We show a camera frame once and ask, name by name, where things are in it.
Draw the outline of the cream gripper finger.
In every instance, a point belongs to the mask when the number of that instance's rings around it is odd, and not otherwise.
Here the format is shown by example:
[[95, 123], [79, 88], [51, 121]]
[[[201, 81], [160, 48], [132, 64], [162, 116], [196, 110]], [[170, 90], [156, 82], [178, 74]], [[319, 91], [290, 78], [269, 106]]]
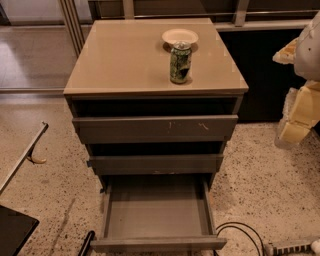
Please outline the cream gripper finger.
[[299, 144], [309, 132], [310, 129], [302, 124], [281, 120], [279, 123], [278, 138], [287, 143]]

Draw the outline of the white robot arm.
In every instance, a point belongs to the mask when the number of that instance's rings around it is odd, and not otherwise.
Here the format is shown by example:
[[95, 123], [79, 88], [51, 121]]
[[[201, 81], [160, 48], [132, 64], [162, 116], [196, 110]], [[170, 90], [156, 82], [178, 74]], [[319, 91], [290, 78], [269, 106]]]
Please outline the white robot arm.
[[300, 89], [289, 89], [276, 137], [281, 145], [297, 145], [320, 121], [320, 12], [272, 60], [292, 64], [295, 74], [306, 80]]

